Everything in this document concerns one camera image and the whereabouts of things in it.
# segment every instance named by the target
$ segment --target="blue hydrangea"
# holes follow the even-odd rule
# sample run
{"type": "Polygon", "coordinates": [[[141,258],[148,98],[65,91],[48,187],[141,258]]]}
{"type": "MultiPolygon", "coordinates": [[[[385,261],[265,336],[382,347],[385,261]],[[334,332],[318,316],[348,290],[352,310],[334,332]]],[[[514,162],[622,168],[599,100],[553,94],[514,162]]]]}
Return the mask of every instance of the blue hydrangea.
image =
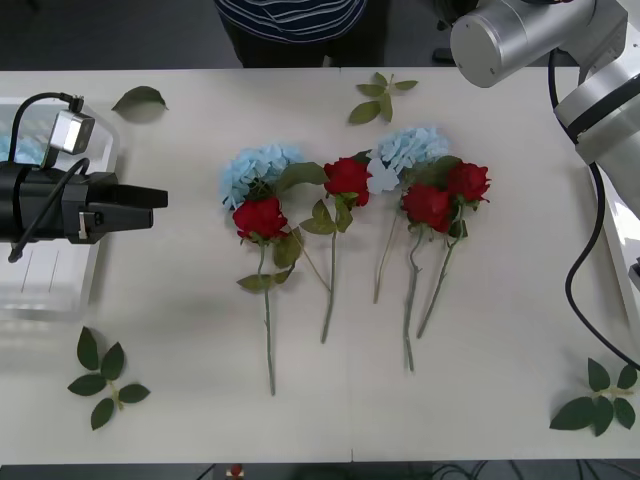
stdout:
{"type": "Polygon", "coordinates": [[[432,163],[448,155],[449,140],[436,128],[406,128],[384,137],[369,152],[367,182],[371,193],[393,190],[400,182],[402,170],[416,163],[432,163]]]}
{"type": "Polygon", "coordinates": [[[238,208],[249,194],[249,185],[261,179],[274,183],[291,163],[304,162],[296,147],[288,145],[265,145],[246,148],[225,169],[220,179],[220,200],[225,208],[238,208]]]}
{"type": "MultiPolygon", "coordinates": [[[[0,162],[6,162],[9,158],[9,148],[11,147],[11,139],[8,135],[0,137],[0,162]]],[[[40,165],[44,159],[44,149],[32,138],[23,138],[18,140],[16,146],[16,163],[24,163],[28,165],[40,165]]]]}

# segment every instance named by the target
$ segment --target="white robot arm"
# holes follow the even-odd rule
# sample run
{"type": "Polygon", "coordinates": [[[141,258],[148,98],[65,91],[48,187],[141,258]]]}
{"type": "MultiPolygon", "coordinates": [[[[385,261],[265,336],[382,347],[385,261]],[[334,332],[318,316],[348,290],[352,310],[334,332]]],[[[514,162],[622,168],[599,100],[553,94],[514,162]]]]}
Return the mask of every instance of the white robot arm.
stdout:
{"type": "Polygon", "coordinates": [[[556,48],[576,60],[580,77],[555,114],[580,156],[640,217],[640,33],[620,2],[481,0],[451,32],[456,65],[479,87],[556,48]]]}

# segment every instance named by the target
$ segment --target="red rose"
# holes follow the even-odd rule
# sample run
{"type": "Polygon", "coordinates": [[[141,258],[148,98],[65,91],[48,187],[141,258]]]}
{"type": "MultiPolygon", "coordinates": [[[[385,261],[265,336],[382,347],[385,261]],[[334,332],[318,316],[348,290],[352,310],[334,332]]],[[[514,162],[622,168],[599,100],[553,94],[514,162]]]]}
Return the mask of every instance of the red rose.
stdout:
{"type": "Polygon", "coordinates": [[[341,158],[336,163],[327,163],[324,173],[329,181],[324,188],[332,195],[339,193],[357,193],[356,205],[362,207],[369,201],[367,190],[367,178],[371,176],[367,172],[367,165],[355,161],[353,158],[341,158]]]}
{"type": "Polygon", "coordinates": [[[252,232],[260,235],[263,240],[287,235],[280,231],[287,224],[287,219],[282,215],[280,202],[276,197],[257,202],[247,200],[233,212],[233,221],[242,238],[251,238],[252,232]]]}
{"type": "Polygon", "coordinates": [[[449,192],[417,183],[402,197],[402,208],[412,222],[426,223],[435,231],[446,233],[451,226],[449,199],[449,192]]]}
{"type": "Polygon", "coordinates": [[[462,195],[467,202],[485,200],[482,195],[489,190],[487,167],[460,162],[449,171],[448,190],[451,195],[462,195]]]}

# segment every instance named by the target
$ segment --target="green leaf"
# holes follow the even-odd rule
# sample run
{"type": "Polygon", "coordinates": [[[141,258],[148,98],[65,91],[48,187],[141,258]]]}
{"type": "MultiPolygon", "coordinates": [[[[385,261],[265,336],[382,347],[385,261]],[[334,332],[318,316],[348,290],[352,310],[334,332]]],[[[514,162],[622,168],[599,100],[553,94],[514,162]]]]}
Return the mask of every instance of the green leaf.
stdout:
{"type": "Polygon", "coordinates": [[[449,236],[453,238],[467,238],[469,236],[469,232],[467,232],[467,222],[464,220],[457,221],[451,224],[449,227],[449,236]]]}
{"type": "Polygon", "coordinates": [[[336,218],[336,228],[340,233],[344,233],[347,231],[347,228],[349,228],[349,225],[351,225],[351,222],[353,222],[353,217],[344,200],[338,200],[338,198],[339,197],[336,197],[336,213],[338,214],[336,218]]]}
{"type": "Polygon", "coordinates": [[[352,125],[363,125],[369,123],[380,113],[380,103],[377,100],[365,102],[353,109],[349,115],[349,123],[352,125]]]}
{"type": "Polygon", "coordinates": [[[155,120],[168,108],[158,90],[142,86],[125,93],[111,110],[127,121],[146,123],[155,120]]]}
{"type": "Polygon", "coordinates": [[[150,393],[147,387],[139,383],[132,383],[120,389],[118,400],[122,403],[138,403],[147,398],[150,393]]]}
{"type": "Polygon", "coordinates": [[[291,268],[289,270],[285,270],[284,272],[278,272],[273,276],[273,280],[278,285],[282,285],[284,282],[287,281],[287,278],[289,278],[289,275],[291,275],[292,271],[293,271],[293,268],[291,268]]]}
{"type": "Polygon", "coordinates": [[[91,412],[91,429],[97,430],[103,427],[111,419],[114,407],[113,399],[105,398],[100,400],[100,403],[91,412]]]}
{"type": "Polygon", "coordinates": [[[631,365],[627,365],[622,369],[620,377],[618,377],[618,388],[622,388],[623,390],[631,388],[636,384],[637,380],[638,371],[631,365]]]}
{"type": "Polygon", "coordinates": [[[276,194],[279,195],[282,192],[290,189],[294,185],[300,183],[311,183],[313,185],[322,185],[329,181],[329,177],[324,173],[322,168],[317,163],[292,163],[284,169],[278,181],[276,182],[275,189],[276,194]]]}
{"type": "Polygon", "coordinates": [[[98,359],[98,345],[96,339],[93,338],[91,330],[82,327],[80,338],[78,339],[77,348],[78,360],[87,370],[97,370],[100,365],[98,359]]]}
{"type": "Polygon", "coordinates": [[[336,230],[336,224],[331,220],[327,206],[322,200],[318,200],[311,210],[313,218],[300,223],[300,226],[309,233],[316,235],[329,235],[336,230]]]}
{"type": "Polygon", "coordinates": [[[300,226],[315,235],[331,235],[336,230],[336,224],[333,221],[331,223],[320,223],[315,218],[309,218],[301,222],[300,226]]]}
{"type": "Polygon", "coordinates": [[[391,95],[389,95],[389,92],[385,92],[385,94],[380,97],[379,102],[382,118],[390,122],[393,118],[393,107],[391,106],[391,95]]]}
{"type": "Polygon", "coordinates": [[[606,397],[598,397],[595,400],[593,411],[593,428],[596,437],[606,432],[613,420],[613,405],[606,397]]]}
{"type": "Polygon", "coordinates": [[[116,343],[102,359],[100,373],[107,380],[117,380],[124,366],[124,351],[120,342],[116,343]]]}
{"type": "Polygon", "coordinates": [[[90,397],[96,393],[102,391],[107,385],[105,378],[97,373],[91,373],[89,375],[83,375],[80,378],[74,380],[74,382],[67,387],[71,393],[81,395],[83,397],[90,397]]]}
{"type": "Polygon", "coordinates": [[[385,92],[385,88],[381,85],[362,83],[360,85],[356,85],[356,87],[360,90],[360,93],[367,97],[379,97],[385,92]]]}
{"type": "Polygon", "coordinates": [[[396,82],[394,83],[394,87],[398,90],[411,90],[418,84],[416,80],[405,80],[404,82],[396,82]]]}
{"type": "Polygon", "coordinates": [[[571,400],[551,420],[553,430],[580,430],[593,423],[595,406],[590,397],[571,400]]]}
{"type": "Polygon", "coordinates": [[[297,227],[273,247],[273,263],[278,268],[287,268],[296,263],[302,253],[302,233],[297,227]]]}
{"type": "Polygon", "coordinates": [[[389,85],[387,79],[384,78],[384,75],[382,75],[380,72],[376,72],[373,74],[373,81],[379,83],[380,85],[384,85],[385,87],[389,85]]]}
{"type": "Polygon", "coordinates": [[[267,289],[273,286],[273,279],[271,275],[249,275],[236,282],[242,288],[249,290],[252,293],[264,292],[265,286],[267,289]]]}
{"type": "Polygon", "coordinates": [[[605,368],[592,358],[589,359],[589,386],[594,392],[611,386],[611,379],[605,368]]]}
{"type": "Polygon", "coordinates": [[[331,214],[329,209],[322,200],[318,200],[313,209],[311,209],[311,216],[322,223],[331,222],[331,214]]]}
{"type": "Polygon", "coordinates": [[[462,162],[458,157],[447,155],[441,157],[437,161],[428,165],[419,165],[416,168],[411,169],[409,175],[413,177],[415,183],[421,185],[431,185],[438,188],[447,187],[447,176],[449,171],[455,167],[458,163],[462,162]]]}
{"type": "Polygon", "coordinates": [[[613,408],[616,411],[616,418],[624,428],[631,430],[636,423],[636,412],[631,404],[624,398],[616,398],[613,401],[613,408]]]}
{"type": "Polygon", "coordinates": [[[368,154],[371,150],[364,150],[362,152],[356,153],[353,158],[358,163],[364,163],[365,165],[369,165],[371,159],[368,157],[368,154]]]}

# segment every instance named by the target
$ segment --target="striped shirt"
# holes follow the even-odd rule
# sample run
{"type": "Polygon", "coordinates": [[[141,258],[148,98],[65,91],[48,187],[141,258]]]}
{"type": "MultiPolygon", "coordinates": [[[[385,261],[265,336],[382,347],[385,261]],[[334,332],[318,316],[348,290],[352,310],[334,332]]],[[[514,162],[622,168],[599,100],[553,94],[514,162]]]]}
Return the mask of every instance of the striped shirt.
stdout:
{"type": "Polygon", "coordinates": [[[234,25],[268,40],[313,43],[348,32],[367,0],[215,0],[234,25]]]}

